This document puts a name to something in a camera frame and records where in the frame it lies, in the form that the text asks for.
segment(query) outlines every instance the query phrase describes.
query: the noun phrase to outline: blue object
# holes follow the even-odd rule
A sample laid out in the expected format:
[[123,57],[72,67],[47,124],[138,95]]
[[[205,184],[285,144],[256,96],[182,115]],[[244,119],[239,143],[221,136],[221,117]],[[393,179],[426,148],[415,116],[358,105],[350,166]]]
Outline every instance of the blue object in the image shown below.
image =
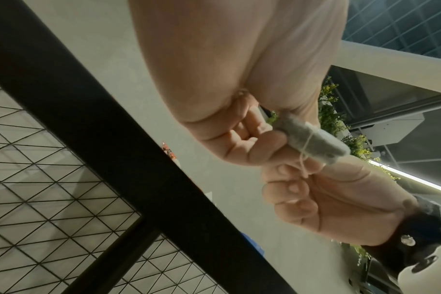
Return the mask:
[[264,256],[264,250],[258,244],[256,244],[255,241],[253,241],[251,238],[249,238],[246,234],[244,234],[244,233],[241,233],[241,234],[245,237],[245,239],[248,240],[248,242],[251,245],[253,245],[253,247],[259,252],[259,254],[261,254],[261,256]]

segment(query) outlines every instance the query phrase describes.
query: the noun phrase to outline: gray floor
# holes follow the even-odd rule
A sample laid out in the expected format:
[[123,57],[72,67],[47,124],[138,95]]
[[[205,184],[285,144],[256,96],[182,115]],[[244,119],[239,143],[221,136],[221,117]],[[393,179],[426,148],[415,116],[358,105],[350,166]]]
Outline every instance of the gray floor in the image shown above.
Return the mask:
[[217,207],[259,243],[300,294],[351,293],[338,244],[280,223],[261,199],[259,170],[220,162],[171,117],[145,69],[124,0],[26,0],[152,138],[165,141],[182,169]]

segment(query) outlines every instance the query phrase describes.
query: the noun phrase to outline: fluorescent light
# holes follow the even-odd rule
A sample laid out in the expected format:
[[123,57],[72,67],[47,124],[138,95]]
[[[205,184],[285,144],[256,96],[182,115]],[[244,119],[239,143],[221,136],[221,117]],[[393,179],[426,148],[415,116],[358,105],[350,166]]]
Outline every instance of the fluorescent light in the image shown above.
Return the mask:
[[409,178],[409,179],[411,179],[411,180],[413,180],[413,181],[417,181],[418,183],[424,184],[424,185],[426,185],[426,186],[429,186],[429,187],[432,187],[432,188],[434,188],[434,189],[437,189],[437,190],[440,190],[440,191],[441,191],[441,186],[436,185],[436,184],[434,184],[434,183],[431,183],[431,182],[428,182],[428,181],[426,181],[426,180],[420,179],[420,178],[418,178],[418,177],[415,177],[415,176],[413,176],[413,175],[407,174],[407,173],[402,172],[402,171],[400,171],[400,170],[396,170],[396,169],[391,168],[391,167],[389,167],[389,166],[386,166],[386,165],[384,165],[384,164],[378,163],[378,162],[376,162],[376,161],[374,161],[374,160],[370,160],[369,163],[370,163],[370,164],[373,164],[373,165],[375,165],[375,166],[379,166],[379,167],[381,167],[381,168],[383,168],[383,169],[386,169],[386,170],[388,170],[388,171],[390,171],[390,172],[393,172],[393,173],[396,173],[396,174],[398,174],[398,175],[401,175],[401,176],[403,176],[403,177]]

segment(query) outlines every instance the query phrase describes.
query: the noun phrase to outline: metal button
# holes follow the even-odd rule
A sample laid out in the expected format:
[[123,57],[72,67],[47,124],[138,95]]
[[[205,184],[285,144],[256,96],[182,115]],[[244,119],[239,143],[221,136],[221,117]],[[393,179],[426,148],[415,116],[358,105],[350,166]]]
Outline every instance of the metal button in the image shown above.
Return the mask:
[[416,241],[410,235],[401,236],[401,242],[406,246],[410,246],[410,247],[416,245]]

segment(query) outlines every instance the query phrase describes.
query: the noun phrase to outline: gray object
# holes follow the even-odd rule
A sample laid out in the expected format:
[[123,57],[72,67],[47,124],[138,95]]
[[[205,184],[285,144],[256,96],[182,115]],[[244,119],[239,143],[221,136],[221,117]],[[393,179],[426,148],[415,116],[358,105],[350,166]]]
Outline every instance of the gray object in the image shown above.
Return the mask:
[[272,127],[287,134],[290,147],[322,163],[334,164],[338,158],[350,154],[348,146],[339,139],[309,123],[301,122],[290,113],[281,113]]

